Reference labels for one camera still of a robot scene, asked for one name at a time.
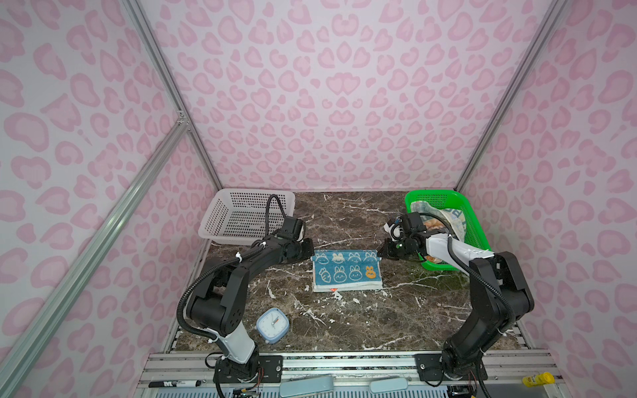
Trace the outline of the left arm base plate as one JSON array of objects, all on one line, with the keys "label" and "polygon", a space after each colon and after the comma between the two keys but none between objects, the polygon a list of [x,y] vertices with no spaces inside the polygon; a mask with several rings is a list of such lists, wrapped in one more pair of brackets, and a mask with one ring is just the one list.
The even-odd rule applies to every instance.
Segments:
[{"label": "left arm base plate", "polygon": [[213,381],[220,384],[244,385],[254,385],[257,382],[279,383],[282,371],[282,356],[253,354],[245,364],[220,357],[215,363]]}]

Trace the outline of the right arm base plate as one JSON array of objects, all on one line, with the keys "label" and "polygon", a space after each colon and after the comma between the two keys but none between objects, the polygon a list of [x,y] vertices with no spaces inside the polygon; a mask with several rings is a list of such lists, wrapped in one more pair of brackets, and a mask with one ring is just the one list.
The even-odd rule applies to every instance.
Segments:
[{"label": "right arm base plate", "polygon": [[441,361],[440,353],[418,353],[414,355],[416,371],[420,381],[431,384],[451,382],[451,381],[477,381],[478,375],[475,373],[476,367],[471,364],[464,371],[445,371]]}]

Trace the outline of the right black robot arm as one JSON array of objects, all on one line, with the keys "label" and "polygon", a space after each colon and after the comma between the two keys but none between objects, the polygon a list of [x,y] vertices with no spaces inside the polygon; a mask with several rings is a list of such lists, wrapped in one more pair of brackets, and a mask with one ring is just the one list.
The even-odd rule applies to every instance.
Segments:
[{"label": "right black robot arm", "polygon": [[418,255],[443,260],[469,275],[471,312],[441,352],[442,371],[463,376],[482,362],[508,329],[533,311],[529,284],[514,253],[481,250],[446,233],[387,238],[378,250],[378,256],[388,260],[414,260]]}]

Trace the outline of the white perforated plastic basket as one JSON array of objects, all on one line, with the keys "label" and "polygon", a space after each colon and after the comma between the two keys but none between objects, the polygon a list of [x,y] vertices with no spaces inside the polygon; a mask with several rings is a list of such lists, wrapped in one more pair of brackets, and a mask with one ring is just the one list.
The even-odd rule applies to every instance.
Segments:
[{"label": "white perforated plastic basket", "polygon": [[[281,204],[267,200],[276,195]],[[283,223],[284,216],[295,210],[295,194],[287,191],[226,188],[218,191],[201,220],[198,234],[219,245],[251,245],[265,236],[265,216],[270,216],[270,230]]]}]

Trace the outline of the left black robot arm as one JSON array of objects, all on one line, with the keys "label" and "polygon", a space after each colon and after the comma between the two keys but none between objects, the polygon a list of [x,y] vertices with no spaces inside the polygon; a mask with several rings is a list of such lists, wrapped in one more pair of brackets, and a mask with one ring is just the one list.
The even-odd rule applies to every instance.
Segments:
[{"label": "left black robot arm", "polygon": [[268,235],[235,258],[212,264],[182,294],[176,310],[179,326],[210,338],[227,363],[255,371],[257,347],[242,323],[249,284],[272,266],[297,264],[314,253],[310,238]]}]

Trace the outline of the green plastic basket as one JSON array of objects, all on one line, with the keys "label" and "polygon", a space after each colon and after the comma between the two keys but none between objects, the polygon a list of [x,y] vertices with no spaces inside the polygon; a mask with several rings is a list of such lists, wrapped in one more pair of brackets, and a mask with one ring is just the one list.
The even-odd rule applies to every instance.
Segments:
[{"label": "green plastic basket", "polygon": [[481,250],[490,251],[489,242],[483,232],[469,200],[453,190],[416,190],[406,194],[405,203],[408,213],[413,212],[412,204],[427,202],[438,210],[452,212],[454,215],[462,213],[464,221],[461,222],[464,229],[464,243]]}]

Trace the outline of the teal bunny print towel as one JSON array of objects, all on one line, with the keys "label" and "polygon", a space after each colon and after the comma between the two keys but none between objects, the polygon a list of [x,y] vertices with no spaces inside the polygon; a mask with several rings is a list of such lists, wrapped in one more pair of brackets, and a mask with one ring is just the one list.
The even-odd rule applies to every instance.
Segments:
[{"label": "teal bunny print towel", "polygon": [[315,293],[383,288],[381,258],[375,250],[317,250],[311,260]]}]

